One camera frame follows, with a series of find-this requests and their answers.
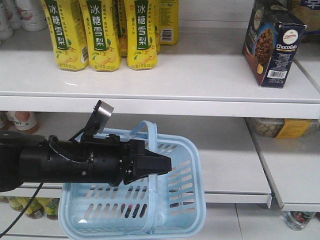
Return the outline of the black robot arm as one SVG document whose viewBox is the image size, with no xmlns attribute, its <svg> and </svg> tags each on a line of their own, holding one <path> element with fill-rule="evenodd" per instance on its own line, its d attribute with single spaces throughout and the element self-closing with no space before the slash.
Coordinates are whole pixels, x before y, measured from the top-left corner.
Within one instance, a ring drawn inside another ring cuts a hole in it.
<svg viewBox="0 0 320 240">
<path fill-rule="evenodd" d="M 101 183 L 117 187 L 172 169 L 170 157 L 145 148 L 143 140 L 84 135 L 80 141 L 51 135 L 0 132 L 0 190 L 24 183 Z"/>
</svg>

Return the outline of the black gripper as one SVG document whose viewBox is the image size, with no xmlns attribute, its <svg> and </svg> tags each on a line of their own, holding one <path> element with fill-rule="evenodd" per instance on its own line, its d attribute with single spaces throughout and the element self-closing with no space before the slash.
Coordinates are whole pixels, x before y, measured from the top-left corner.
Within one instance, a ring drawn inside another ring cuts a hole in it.
<svg viewBox="0 0 320 240">
<path fill-rule="evenodd" d="M 118 135 L 105 139 L 60 141 L 51 136 L 46 159 L 46 181 L 50 183 L 107 183 L 129 185 L 149 175 L 172 170 L 170 157 L 145 150 L 142 140 L 122 142 Z"/>
</svg>

